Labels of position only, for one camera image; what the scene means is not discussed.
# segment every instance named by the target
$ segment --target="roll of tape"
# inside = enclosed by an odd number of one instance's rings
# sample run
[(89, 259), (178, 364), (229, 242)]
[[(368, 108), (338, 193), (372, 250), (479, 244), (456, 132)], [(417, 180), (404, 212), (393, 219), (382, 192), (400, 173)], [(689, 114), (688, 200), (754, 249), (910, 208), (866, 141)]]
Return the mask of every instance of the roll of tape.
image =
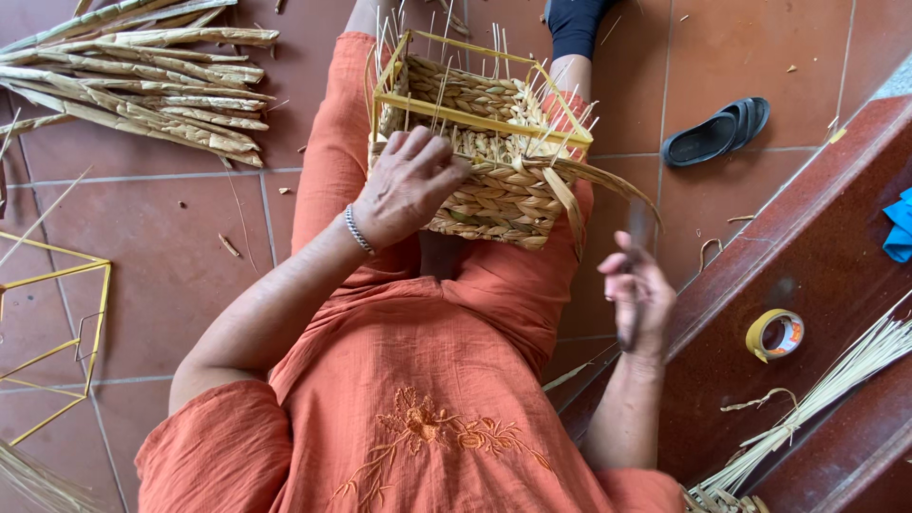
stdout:
[(763, 363), (781, 358), (798, 348), (804, 337), (804, 321), (789, 310), (770, 310), (747, 330), (747, 349)]

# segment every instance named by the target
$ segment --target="black sock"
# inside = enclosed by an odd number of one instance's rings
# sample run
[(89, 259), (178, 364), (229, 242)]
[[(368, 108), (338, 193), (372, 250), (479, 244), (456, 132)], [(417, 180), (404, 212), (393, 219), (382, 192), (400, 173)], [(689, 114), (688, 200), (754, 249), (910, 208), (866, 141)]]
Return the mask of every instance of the black sock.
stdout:
[(544, 15), (554, 41), (552, 62), (570, 54), (592, 60), (598, 26), (616, 3), (617, 0), (548, 0)]

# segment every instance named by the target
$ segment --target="hand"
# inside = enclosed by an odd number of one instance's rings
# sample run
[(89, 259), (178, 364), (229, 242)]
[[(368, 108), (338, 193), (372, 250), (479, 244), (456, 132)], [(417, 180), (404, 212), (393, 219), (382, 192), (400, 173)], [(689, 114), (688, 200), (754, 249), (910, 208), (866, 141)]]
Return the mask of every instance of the hand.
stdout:
[(396, 244), (426, 225), (471, 170), (425, 127), (394, 132), (352, 204), (358, 231), (375, 249)]
[[(630, 248), (630, 234), (627, 232), (615, 232), (615, 241), (625, 251)], [(630, 354), (662, 363), (666, 350), (663, 332), (678, 296), (665, 280), (656, 261), (645, 251), (634, 269), (635, 274), (621, 274), (621, 267), (626, 261), (627, 255), (614, 253), (598, 266), (598, 271), (605, 275), (605, 299), (615, 303), (617, 334), (628, 337), (632, 332), (637, 311), (632, 289), (636, 287), (641, 315), (636, 347)]]

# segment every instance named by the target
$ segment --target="silver bracelet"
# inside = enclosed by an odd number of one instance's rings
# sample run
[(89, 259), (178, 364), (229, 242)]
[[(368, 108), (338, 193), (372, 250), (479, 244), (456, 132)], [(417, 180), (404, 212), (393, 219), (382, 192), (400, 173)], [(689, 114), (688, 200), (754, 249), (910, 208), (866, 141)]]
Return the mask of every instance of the silver bracelet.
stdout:
[(355, 226), (355, 218), (351, 214), (351, 204), (348, 204), (348, 206), (345, 207), (345, 224), (346, 224), (346, 226), (348, 226), (348, 231), (351, 232), (351, 235), (353, 237), (355, 237), (355, 241), (358, 242), (358, 245), (361, 246), (362, 249), (364, 249), (365, 251), (367, 251), (368, 253), (373, 255), (374, 254), (373, 246), (370, 245), (368, 240), (366, 238), (364, 238), (363, 235), (361, 235), (361, 232), (358, 231), (358, 227)]

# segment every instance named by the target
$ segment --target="blue cloth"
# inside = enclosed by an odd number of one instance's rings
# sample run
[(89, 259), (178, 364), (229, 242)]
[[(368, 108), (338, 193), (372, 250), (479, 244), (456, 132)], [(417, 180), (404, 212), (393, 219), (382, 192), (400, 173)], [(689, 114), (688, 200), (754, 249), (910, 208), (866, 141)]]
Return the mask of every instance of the blue cloth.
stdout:
[(884, 243), (884, 251), (896, 262), (907, 262), (912, 257), (912, 189), (900, 195), (902, 201), (884, 209), (884, 214), (896, 225)]

